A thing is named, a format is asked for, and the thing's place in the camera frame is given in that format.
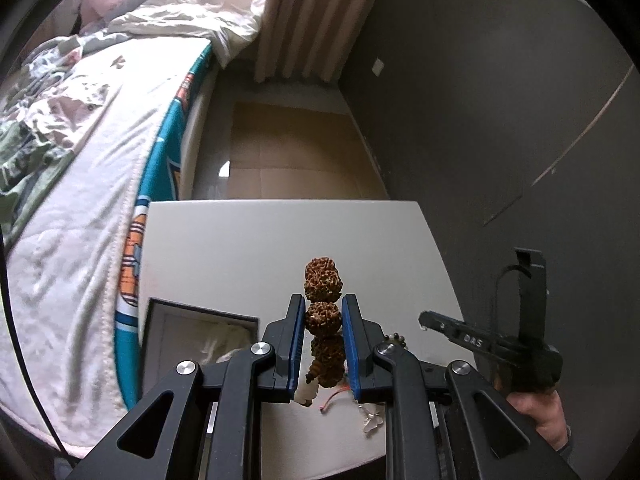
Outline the person's right hand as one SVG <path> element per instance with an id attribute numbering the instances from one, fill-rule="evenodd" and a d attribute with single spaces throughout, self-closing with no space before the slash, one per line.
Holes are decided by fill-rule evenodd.
<path id="1" fill-rule="evenodd" d="M 538 434 L 556 452 L 565 450 L 570 444 L 570 427 L 566 423 L 561 397 L 552 393 L 511 392 L 506 400 L 521 415 L 530 417 Z"/>

